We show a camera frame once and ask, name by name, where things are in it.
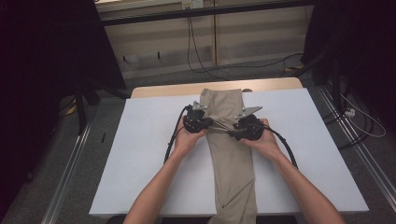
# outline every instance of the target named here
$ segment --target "white board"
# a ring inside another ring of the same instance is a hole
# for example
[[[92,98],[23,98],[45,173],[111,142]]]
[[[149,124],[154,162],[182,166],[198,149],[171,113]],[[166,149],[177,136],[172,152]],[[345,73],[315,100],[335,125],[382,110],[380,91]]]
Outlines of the white board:
[[[243,93],[245,106],[262,105],[258,118],[289,143],[300,171],[341,212],[368,211],[350,172],[306,89]],[[181,109],[199,95],[127,100],[91,215],[126,214],[140,191],[163,165]],[[278,141],[287,154],[282,143]],[[271,162],[253,150],[258,214],[300,212]],[[161,211],[162,216],[216,214],[213,165],[205,138],[182,162]]]

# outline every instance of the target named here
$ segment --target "pant leg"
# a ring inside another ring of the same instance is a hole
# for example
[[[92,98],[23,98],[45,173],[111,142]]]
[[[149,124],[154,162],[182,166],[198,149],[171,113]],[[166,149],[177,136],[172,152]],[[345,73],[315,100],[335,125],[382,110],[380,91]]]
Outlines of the pant leg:
[[[242,92],[211,91],[201,94],[206,117],[214,119],[206,133],[215,175],[217,214],[209,224],[256,223],[257,207],[251,149],[220,129],[232,129],[243,107]]]

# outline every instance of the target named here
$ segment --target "forearm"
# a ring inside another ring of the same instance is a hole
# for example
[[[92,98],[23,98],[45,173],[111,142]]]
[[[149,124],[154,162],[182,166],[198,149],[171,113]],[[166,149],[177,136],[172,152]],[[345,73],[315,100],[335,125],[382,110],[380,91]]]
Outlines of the forearm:
[[[298,171],[283,154],[279,154],[273,162],[291,192],[308,223],[345,223],[334,205]]]
[[[161,211],[166,192],[172,183],[183,157],[175,153],[152,178],[134,201],[124,224],[154,223]]]

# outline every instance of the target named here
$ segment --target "person's left arm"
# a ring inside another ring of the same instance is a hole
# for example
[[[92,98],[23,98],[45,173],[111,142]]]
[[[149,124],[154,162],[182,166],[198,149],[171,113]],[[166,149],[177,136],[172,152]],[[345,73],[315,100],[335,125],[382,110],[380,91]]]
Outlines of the person's left arm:
[[[178,130],[181,130],[177,133],[175,149],[161,170],[137,196],[123,222],[124,224],[155,222],[179,165],[194,148],[196,141],[205,135],[205,130],[199,133],[189,133],[183,128],[182,120],[177,127]]]

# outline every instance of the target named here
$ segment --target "person's right arm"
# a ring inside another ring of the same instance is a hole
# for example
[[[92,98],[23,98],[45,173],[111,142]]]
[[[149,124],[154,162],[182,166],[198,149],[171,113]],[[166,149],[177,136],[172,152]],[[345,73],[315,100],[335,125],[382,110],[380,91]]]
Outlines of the person's right arm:
[[[268,125],[267,119],[262,123]],[[294,167],[277,145],[275,136],[264,131],[257,141],[241,139],[267,157],[285,179],[308,223],[345,223],[334,205],[300,171]]]

